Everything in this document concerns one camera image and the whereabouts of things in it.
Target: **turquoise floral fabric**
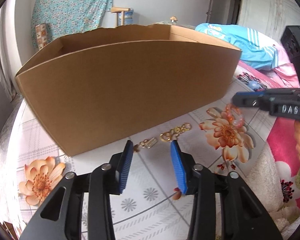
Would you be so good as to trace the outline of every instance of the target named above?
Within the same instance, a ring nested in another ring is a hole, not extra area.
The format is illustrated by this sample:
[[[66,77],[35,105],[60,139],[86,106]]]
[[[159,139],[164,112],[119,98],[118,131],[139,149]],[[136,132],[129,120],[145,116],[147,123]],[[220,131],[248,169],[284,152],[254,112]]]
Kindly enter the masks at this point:
[[[48,41],[99,27],[113,0],[36,0],[31,20],[32,41],[38,47],[35,26],[47,24]]]

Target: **blue container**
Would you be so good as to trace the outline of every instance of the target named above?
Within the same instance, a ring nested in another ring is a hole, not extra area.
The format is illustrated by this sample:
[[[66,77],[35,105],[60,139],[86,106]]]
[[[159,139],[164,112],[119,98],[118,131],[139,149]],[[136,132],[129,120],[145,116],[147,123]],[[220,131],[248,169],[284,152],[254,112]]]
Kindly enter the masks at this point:
[[[118,17],[118,25],[121,25],[121,18],[122,18],[122,13],[119,13],[119,17]],[[133,9],[130,8],[130,11],[128,12],[124,12],[124,25],[127,24],[133,24]]]

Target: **metal screw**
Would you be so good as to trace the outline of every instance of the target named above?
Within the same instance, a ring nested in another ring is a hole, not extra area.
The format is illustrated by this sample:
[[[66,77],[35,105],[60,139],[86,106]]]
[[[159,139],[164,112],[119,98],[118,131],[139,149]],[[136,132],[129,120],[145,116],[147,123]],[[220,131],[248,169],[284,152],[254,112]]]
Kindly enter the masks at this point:
[[[194,168],[194,170],[195,171],[202,171],[202,169],[203,169],[203,166],[201,165],[201,164],[195,164],[194,166],[193,166],[193,168]]]
[[[105,163],[105,164],[103,164],[103,165],[101,166],[101,169],[102,169],[103,171],[107,171],[107,170],[111,169],[111,164],[110,164],[110,163]]]
[[[234,172],[234,171],[231,171],[230,172],[230,177],[233,178],[233,179],[237,179],[237,178],[239,178],[239,174]]]
[[[71,172],[68,172],[68,173],[65,175],[65,177],[66,177],[66,179],[73,179],[74,175],[75,175],[75,173],[71,171]]]

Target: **curtain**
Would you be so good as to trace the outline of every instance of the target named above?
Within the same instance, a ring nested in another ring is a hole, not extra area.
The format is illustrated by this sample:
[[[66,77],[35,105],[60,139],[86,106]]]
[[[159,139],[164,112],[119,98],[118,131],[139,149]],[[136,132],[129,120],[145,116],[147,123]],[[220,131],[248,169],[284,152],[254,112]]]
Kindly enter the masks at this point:
[[[6,59],[6,53],[3,44],[2,23],[3,23],[4,6],[0,9],[0,83],[10,101],[15,97],[16,90],[10,78],[9,66]]]
[[[36,0],[31,29],[33,46],[38,47],[35,27],[47,24],[48,42],[73,33],[82,33],[99,27],[110,11],[113,0]]]

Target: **brown cardboard box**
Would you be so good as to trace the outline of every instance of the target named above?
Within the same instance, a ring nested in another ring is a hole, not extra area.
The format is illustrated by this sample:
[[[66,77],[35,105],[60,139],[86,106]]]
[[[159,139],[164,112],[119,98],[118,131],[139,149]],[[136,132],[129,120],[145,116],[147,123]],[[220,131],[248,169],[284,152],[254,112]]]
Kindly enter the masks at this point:
[[[124,25],[54,40],[17,73],[39,122],[69,156],[224,96],[241,51],[171,25]]]

